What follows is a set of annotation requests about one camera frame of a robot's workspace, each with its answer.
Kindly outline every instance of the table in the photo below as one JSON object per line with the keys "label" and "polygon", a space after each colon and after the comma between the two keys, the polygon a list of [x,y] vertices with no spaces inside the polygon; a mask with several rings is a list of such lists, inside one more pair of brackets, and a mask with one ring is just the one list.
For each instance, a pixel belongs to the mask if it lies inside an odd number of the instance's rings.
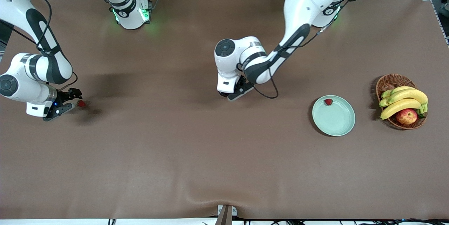
{"label": "table", "polygon": [[[216,43],[254,35],[271,51],[283,0],[159,0],[133,31],[102,0],[49,1],[89,108],[46,123],[0,98],[0,218],[207,217],[219,204],[252,219],[449,218],[449,58],[430,2],[349,3],[276,73],[278,99],[231,103],[215,90]],[[14,34],[0,71],[19,52],[35,49]],[[420,129],[377,119],[372,84],[387,73],[428,94]],[[343,137],[311,122],[326,94],[355,110]]]}

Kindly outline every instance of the apple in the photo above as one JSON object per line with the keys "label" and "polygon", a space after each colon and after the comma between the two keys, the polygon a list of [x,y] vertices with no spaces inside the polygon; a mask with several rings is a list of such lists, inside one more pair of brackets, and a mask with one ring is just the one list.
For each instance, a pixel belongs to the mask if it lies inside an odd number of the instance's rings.
{"label": "apple", "polygon": [[396,113],[396,120],[404,125],[410,125],[418,119],[418,114],[415,110],[408,108]]}

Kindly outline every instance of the light green plate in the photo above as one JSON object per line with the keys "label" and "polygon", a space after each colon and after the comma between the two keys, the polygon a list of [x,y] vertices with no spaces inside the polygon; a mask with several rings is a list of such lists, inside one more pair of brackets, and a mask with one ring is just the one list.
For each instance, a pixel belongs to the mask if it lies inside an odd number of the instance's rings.
{"label": "light green plate", "polygon": [[[326,105],[326,99],[333,100],[332,105]],[[335,95],[319,98],[313,105],[311,114],[316,126],[334,137],[348,134],[356,123],[353,107],[345,99]]]}

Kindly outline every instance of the basket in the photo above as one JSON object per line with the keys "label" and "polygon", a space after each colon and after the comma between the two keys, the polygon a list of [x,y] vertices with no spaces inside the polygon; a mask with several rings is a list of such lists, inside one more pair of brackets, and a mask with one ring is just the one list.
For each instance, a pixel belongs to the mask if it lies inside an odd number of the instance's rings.
{"label": "basket", "polygon": [[[390,90],[390,89],[395,89],[396,87],[399,86],[410,86],[413,88],[416,88],[415,83],[413,83],[410,79],[408,79],[406,76],[402,76],[399,74],[388,74],[385,75],[383,77],[381,77],[376,84],[376,94],[377,94],[377,99],[382,100],[382,93]],[[399,129],[417,129],[420,126],[422,126],[425,123],[425,120],[427,119],[427,117],[425,118],[418,118],[414,123],[410,124],[410,125],[404,125],[399,123],[396,120],[396,117],[390,117],[387,120],[393,124],[393,126],[398,127]]]}

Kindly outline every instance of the wicker basket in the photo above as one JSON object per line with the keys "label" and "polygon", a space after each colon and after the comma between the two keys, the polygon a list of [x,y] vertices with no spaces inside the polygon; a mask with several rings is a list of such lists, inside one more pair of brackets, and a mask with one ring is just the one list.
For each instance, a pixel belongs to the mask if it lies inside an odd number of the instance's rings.
{"label": "wicker basket", "polygon": [[[388,74],[388,75],[381,77],[377,81],[377,84],[376,84],[377,99],[379,101],[382,100],[381,95],[383,92],[385,92],[386,90],[395,89],[396,87],[399,87],[399,86],[410,86],[410,87],[417,89],[416,85],[410,79],[408,79],[406,76],[402,76],[399,74]],[[390,117],[390,118],[388,118],[388,121],[400,129],[417,129],[425,123],[426,119],[427,118],[419,118],[419,119],[417,119],[417,121],[415,121],[413,124],[410,124],[410,125],[403,125],[403,124],[399,123],[396,120],[396,117]]]}

